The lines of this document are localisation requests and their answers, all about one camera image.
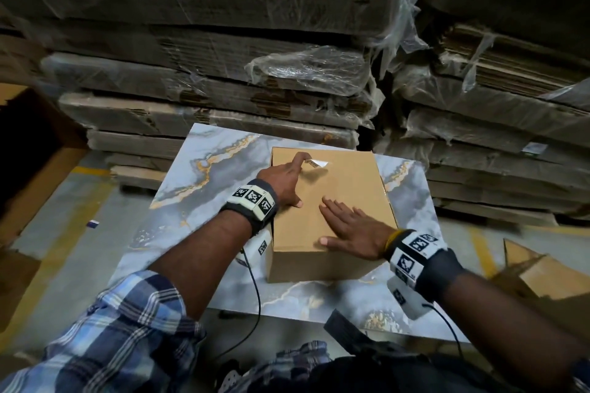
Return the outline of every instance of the plaid shirt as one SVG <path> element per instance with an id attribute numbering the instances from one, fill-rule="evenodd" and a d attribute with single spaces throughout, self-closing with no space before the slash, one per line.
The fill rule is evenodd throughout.
<path id="1" fill-rule="evenodd" d="M 191 374 L 204 338 L 172 283 L 143 270 L 100 293 L 46 347 L 40 364 L 11 374 L 0 382 L 0 391 L 177 391 Z M 252 368 L 230 391 L 254 391 L 276 378 L 306 381 L 313 368 L 329 360 L 324 342 L 310 342 Z M 588 360 L 581 360 L 573 375 L 572 391 L 590 393 Z"/>

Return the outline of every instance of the marble pattern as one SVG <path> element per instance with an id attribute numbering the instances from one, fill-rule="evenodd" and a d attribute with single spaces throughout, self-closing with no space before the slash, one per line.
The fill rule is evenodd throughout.
<path id="1" fill-rule="evenodd" d="M 237 186 L 253 179 L 269 165 L 274 146 L 339 149 L 195 124 L 111 283 L 145 268 L 213 217 Z M 398 225 L 441 238 L 421 164 L 383 155 L 375 155 L 375 159 Z M 253 239 L 262 241 L 262 236 Z M 392 276 L 387 263 L 360 280 L 342 282 L 267 283 L 262 263 L 253 272 L 264 315 L 324 323 L 332 310 L 338 308 L 362 328 L 453 338 L 435 312 L 413 322 L 403 314 L 385 285 Z M 210 307 L 257 313 L 257 298 L 247 268 L 237 262 L 230 264 Z"/>

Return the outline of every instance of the marble-patterned table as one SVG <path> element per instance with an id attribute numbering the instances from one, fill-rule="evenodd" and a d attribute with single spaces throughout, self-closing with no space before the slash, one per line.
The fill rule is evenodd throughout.
<path id="1" fill-rule="evenodd" d="M 338 149 L 195 124 L 110 282 L 144 269 L 207 222 L 237 186 L 253 179 L 269 165 L 274 146 Z M 384 155 L 375 155 L 375 159 L 398 225 L 441 238 L 421 164 Z M 360 280 L 343 282 L 267 283 L 263 266 L 253 268 L 263 315 L 325 323 L 337 308 L 361 328 L 453 340 L 450 330 L 434 311 L 416 321 L 403 314 L 385 285 L 392 276 L 387 263 Z M 257 297 L 246 267 L 236 261 L 230 264 L 209 306 L 258 312 Z M 467 341 L 454 328 L 460 339 Z"/>

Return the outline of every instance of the yellow floor marking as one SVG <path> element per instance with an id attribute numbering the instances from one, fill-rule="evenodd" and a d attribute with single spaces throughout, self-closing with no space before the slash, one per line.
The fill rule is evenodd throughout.
<path id="1" fill-rule="evenodd" d="M 78 240 L 87 230 L 86 224 L 94 218 L 114 186 L 110 181 L 101 181 L 74 208 L 68 225 L 55 239 L 47 254 L 41 260 L 39 270 L 22 296 L 8 327 L 4 332 L 0 333 L 0 353 L 10 345 L 14 336 L 25 325 L 37 303 L 43 297 L 49 283 L 61 270 L 67 257 L 76 247 Z"/>
<path id="2" fill-rule="evenodd" d="M 468 227 L 467 230 L 469 231 L 473 248 L 475 248 L 477 257 L 482 266 L 483 276 L 485 278 L 493 277 L 498 273 L 498 268 L 496 267 L 496 263 L 494 263 L 494 257 L 491 255 L 483 230 L 477 227 Z"/>
<path id="3" fill-rule="evenodd" d="M 590 227 L 542 227 L 541 225 L 527 225 L 527 228 L 541 232 L 557 233 L 563 235 L 590 236 Z"/>
<path id="4" fill-rule="evenodd" d="M 102 168 L 88 168 L 86 166 L 77 166 L 71 171 L 76 174 L 90 174 L 91 176 L 110 177 L 110 171 Z"/>

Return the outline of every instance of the wire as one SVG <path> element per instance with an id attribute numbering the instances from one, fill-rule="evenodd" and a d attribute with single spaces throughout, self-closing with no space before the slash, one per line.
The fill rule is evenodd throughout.
<path id="1" fill-rule="evenodd" d="M 461 359 L 465 360 L 465 357 L 463 356 L 463 350 L 461 349 L 461 343 L 459 342 L 459 339 L 457 339 L 457 334 L 455 334 L 455 330 L 451 326 L 451 323 L 449 323 L 448 320 L 444 317 L 444 315 L 442 315 L 441 312 L 437 308 L 435 308 L 434 306 L 432 306 L 431 304 L 429 304 L 429 303 L 423 303 L 422 306 L 429 307 L 430 309 L 432 309 L 434 312 L 436 312 L 438 315 L 441 316 L 441 319 L 444 320 L 444 322 L 446 323 L 446 325 L 449 327 L 449 329 L 453 333 L 453 337 L 455 337 L 455 342 L 457 343 L 457 349 L 459 350 L 459 356 L 461 357 Z"/>
<path id="2" fill-rule="evenodd" d="M 256 285 L 256 280 L 254 279 L 254 274 L 252 273 L 252 268 L 250 267 L 250 263 L 248 261 L 248 257 L 246 256 L 246 252 L 244 251 L 244 249 L 242 249 L 242 250 L 240 250 L 240 253 L 242 255 L 244 255 L 244 260 L 246 260 L 246 266 L 248 266 L 248 270 L 250 271 L 250 276 L 252 277 L 252 282 L 254 283 L 254 288 L 256 289 L 256 297 L 258 297 L 258 316 L 256 317 L 256 323 L 254 324 L 254 327 L 252 328 L 252 330 L 250 330 L 250 332 L 248 333 L 248 335 L 246 337 L 244 337 L 242 340 L 240 340 L 240 342 L 238 342 L 237 344 L 233 345 L 230 349 L 226 349 L 221 354 L 218 354 L 217 356 L 215 356 L 213 358 L 213 360 L 217 360 L 220 357 L 225 356 L 228 352 L 233 351 L 234 349 L 239 347 L 241 344 L 243 344 L 248 339 L 248 337 L 250 337 L 252 335 L 252 333 L 256 330 L 256 327 L 258 326 L 258 323 L 260 322 L 260 313 L 262 312 L 262 303 L 260 301 L 260 292 L 258 291 L 258 286 Z"/>

